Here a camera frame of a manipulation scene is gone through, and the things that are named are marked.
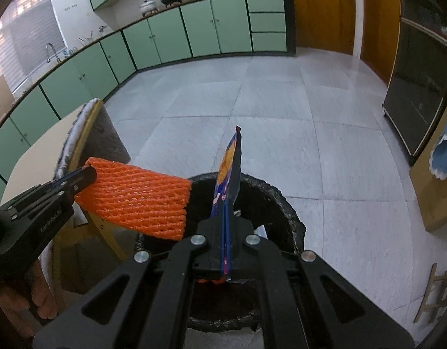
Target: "hand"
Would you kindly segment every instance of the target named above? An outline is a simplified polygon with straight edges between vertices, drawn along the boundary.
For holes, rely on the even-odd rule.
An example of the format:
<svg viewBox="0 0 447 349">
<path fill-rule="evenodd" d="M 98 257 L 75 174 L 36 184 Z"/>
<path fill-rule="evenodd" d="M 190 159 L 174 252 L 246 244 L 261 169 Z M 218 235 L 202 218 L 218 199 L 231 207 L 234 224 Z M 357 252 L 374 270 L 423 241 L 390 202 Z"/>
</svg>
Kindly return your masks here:
<svg viewBox="0 0 447 349">
<path fill-rule="evenodd" d="M 42 319 L 54 319 L 57 315 L 57 304 L 49 286 L 44 278 L 41 264 L 37 260 L 31 268 L 33 272 L 33 285 L 31 298 L 38 306 L 38 315 Z M 0 306 L 15 329 L 24 337 L 35 335 L 34 330 L 19 314 L 20 311 L 30 308 L 29 302 L 10 286 L 3 285 L 0 289 Z"/>
</svg>

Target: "trash can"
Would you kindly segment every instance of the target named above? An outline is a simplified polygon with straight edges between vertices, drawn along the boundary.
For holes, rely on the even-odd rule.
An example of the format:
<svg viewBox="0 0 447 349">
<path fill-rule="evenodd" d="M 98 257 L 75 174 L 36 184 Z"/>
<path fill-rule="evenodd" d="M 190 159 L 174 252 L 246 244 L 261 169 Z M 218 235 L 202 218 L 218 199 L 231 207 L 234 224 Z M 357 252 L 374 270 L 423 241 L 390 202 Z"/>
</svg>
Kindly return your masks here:
<svg viewBox="0 0 447 349">
<path fill-rule="evenodd" d="M 192 190 L 186 208 L 184 237 L 194 235 L 197 224 L 210 217 L 216 178 L 217 173 L 207 173 L 190 179 Z M 281 250 L 290 253 L 303 251 L 306 227 L 276 187 L 242 173 L 234 210 L 241 210 L 241 217 L 250 220 L 254 228 L 264 225 L 267 238 Z M 175 243 L 138 234 L 135 251 L 147 249 L 157 254 L 171 250 Z M 188 327 L 203 332 L 222 332 L 256 327 L 259 322 L 255 281 L 195 284 Z"/>
</svg>

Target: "wooden door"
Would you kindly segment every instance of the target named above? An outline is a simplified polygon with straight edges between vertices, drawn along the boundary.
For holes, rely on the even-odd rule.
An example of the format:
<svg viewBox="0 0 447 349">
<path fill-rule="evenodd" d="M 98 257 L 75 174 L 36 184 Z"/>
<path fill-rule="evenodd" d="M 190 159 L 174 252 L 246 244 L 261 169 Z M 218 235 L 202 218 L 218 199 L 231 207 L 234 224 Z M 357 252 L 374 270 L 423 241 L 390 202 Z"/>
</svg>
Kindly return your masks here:
<svg viewBox="0 0 447 349">
<path fill-rule="evenodd" d="M 39 86 L 25 97 L 10 117 L 31 145 L 59 122 Z"/>
<path fill-rule="evenodd" d="M 355 0 L 295 0 L 296 45 L 353 53 Z"/>
<path fill-rule="evenodd" d="M 93 98 L 106 98 L 118 85 L 100 43 L 85 48 L 72 61 Z"/>
<path fill-rule="evenodd" d="M 220 51 L 251 52 L 251 34 L 245 0 L 211 0 Z"/>
<path fill-rule="evenodd" d="M 400 0 L 364 0 L 361 59 L 388 85 L 399 37 Z"/>
<path fill-rule="evenodd" d="M 219 41 L 209 0 L 184 5 L 181 8 L 193 56 L 219 54 Z"/>
<path fill-rule="evenodd" d="M 122 83 L 135 71 L 135 66 L 128 53 L 122 33 L 118 32 L 104 38 L 101 41 L 101 45 L 118 82 Z"/>
<path fill-rule="evenodd" d="M 179 8 L 156 14 L 148 22 L 161 62 L 192 57 Z"/>
<path fill-rule="evenodd" d="M 148 20 L 143 20 L 124 29 L 125 39 L 138 69 L 161 64 L 158 50 L 152 40 Z"/>
</svg>

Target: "foam fruit net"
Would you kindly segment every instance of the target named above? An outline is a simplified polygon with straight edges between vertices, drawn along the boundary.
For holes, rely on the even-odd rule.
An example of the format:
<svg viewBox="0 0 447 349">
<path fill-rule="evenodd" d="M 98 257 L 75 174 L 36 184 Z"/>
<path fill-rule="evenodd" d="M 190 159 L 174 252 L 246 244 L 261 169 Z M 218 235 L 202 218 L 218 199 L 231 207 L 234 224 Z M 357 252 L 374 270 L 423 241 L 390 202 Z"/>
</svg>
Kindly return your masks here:
<svg viewBox="0 0 447 349">
<path fill-rule="evenodd" d="M 91 157 L 97 178 L 75 201 L 119 226 L 160 239 L 181 240 L 191 181 Z"/>
</svg>

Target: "window blind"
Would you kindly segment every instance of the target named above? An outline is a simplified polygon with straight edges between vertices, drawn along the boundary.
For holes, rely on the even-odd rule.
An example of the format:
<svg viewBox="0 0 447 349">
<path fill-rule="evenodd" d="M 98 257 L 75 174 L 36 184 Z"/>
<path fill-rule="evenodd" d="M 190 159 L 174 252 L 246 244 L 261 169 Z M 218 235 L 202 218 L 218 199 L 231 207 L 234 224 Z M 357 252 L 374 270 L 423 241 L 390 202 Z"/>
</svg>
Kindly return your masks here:
<svg viewBox="0 0 447 349">
<path fill-rule="evenodd" d="M 13 0 L 0 20 L 0 76 L 10 90 L 46 62 L 47 43 L 65 47 L 51 0 Z"/>
</svg>

